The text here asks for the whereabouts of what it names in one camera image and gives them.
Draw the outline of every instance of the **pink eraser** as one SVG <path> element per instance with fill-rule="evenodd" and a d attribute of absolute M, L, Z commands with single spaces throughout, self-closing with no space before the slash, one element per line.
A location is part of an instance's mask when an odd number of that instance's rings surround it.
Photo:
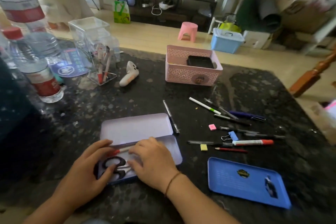
<path fill-rule="evenodd" d="M 209 128 L 210 128 L 211 131 L 212 131 L 212 130 L 216 130 L 216 126 L 215 126 L 215 124 L 211 124 L 211 125 L 209 125 Z"/>

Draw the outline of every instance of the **white controller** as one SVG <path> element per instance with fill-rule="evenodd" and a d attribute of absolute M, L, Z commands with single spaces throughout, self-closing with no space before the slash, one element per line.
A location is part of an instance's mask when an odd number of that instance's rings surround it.
<path fill-rule="evenodd" d="M 136 78 L 139 75 L 139 69 L 137 66 L 132 62 L 127 62 L 126 67 L 126 75 L 120 80 L 119 85 L 121 87 L 125 87 L 128 85 L 134 78 Z"/>

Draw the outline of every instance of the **pink basket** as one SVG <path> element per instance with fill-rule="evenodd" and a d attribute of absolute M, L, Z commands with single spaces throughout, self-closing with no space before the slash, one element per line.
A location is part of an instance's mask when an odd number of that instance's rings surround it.
<path fill-rule="evenodd" d="M 215 69 L 187 65 L 188 56 L 209 57 Z M 166 81 L 212 86 L 223 68 L 216 53 L 211 50 L 167 45 Z"/>

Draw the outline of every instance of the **pink stool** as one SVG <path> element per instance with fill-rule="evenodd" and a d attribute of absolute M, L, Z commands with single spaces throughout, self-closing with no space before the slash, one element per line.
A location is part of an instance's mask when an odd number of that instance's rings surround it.
<path fill-rule="evenodd" d="M 180 33 L 178 35 L 178 40 L 182 40 L 182 37 L 184 34 L 190 35 L 190 40 L 191 42 L 195 42 L 196 40 L 196 34 L 197 34 L 197 24 L 192 23 L 192 22 L 182 22 L 182 26 L 180 29 Z"/>

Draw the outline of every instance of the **hand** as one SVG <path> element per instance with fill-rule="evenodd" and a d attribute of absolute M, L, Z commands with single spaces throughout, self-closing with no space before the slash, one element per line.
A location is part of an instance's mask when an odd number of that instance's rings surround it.
<path fill-rule="evenodd" d="M 143 166 L 136 160 L 128 161 L 139 179 L 165 193 L 170 180 L 179 172 L 166 146 L 154 137 L 149 137 L 137 142 L 128 152 L 141 158 Z"/>
<path fill-rule="evenodd" d="M 114 151 L 109 147 L 112 142 L 104 139 L 90 145 L 73 163 L 52 198 L 75 210 L 97 196 L 110 180 L 116 166 L 109 166 L 98 180 L 93 169 L 99 160 Z"/>

